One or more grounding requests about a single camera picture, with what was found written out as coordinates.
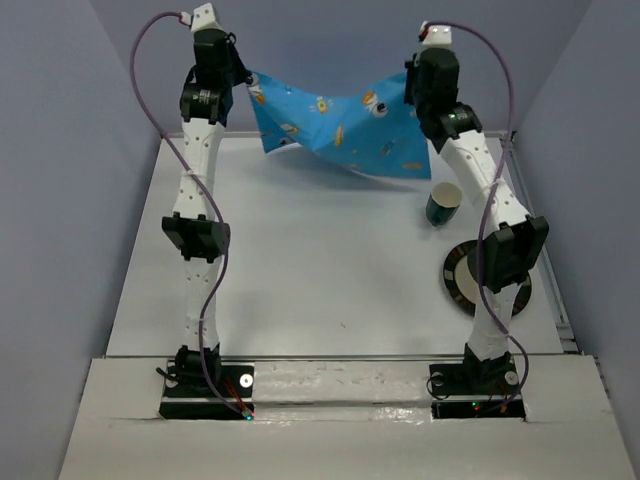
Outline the blue space-print cloth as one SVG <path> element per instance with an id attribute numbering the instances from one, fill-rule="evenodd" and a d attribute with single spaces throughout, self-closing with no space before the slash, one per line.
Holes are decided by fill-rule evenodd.
<path id="1" fill-rule="evenodd" d="M 358 94 L 310 93 L 260 72 L 248 92 L 269 153 L 297 143 L 321 159 L 365 175 L 431 178 L 429 147 L 398 73 Z"/>

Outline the teal cup cream inside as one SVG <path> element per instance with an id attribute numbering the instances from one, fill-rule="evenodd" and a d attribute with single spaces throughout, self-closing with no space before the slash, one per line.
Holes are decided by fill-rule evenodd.
<path id="1" fill-rule="evenodd" d="M 461 190 L 452 183 L 442 182 L 435 185 L 425 207 L 427 221 L 434 227 L 448 223 L 462 203 Z"/>

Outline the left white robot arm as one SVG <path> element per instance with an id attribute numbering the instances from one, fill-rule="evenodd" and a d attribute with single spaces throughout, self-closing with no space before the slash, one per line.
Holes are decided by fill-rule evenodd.
<path id="1" fill-rule="evenodd" d="M 183 173 L 171 214 L 162 230 L 179 250 L 186 278 L 186 320 L 181 354 L 219 355 L 219 335 L 212 293 L 230 239 L 230 226 L 211 203 L 217 156 L 233 105 L 232 90 L 248 71 L 235 47 L 235 36 L 218 28 L 193 34 L 195 64 L 180 98 L 184 140 Z"/>

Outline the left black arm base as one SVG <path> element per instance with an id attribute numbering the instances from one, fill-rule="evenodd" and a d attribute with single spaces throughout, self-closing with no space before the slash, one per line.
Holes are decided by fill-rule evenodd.
<path id="1" fill-rule="evenodd" d="M 251 421 L 255 365 L 226 362 L 217 352 L 182 347 L 158 367 L 163 379 L 159 415 L 167 420 Z"/>

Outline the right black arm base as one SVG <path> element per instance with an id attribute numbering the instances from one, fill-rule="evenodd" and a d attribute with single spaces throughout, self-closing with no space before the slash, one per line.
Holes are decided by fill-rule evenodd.
<path id="1" fill-rule="evenodd" d="M 461 361 L 429 366 L 426 390 L 436 420 L 526 418 L 512 355 L 479 360 L 466 346 Z"/>

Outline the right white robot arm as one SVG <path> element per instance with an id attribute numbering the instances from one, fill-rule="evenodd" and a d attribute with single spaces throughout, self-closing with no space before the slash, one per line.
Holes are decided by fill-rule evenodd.
<path id="1" fill-rule="evenodd" d="M 474 324 L 465 351 L 475 359 L 460 368 L 462 384 L 482 392 L 497 378 L 490 362 L 509 351 L 509 325 L 516 296 L 535 266 L 549 233 L 505 181 L 504 160 L 487 146 L 474 110 L 458 99 L 460 65 L 447 47 L 427 47 L 407 62 L 405 100 L 420 128 L 454 172 L 480 217 L 475 252 L 468 260 L 478 287 Z"/>

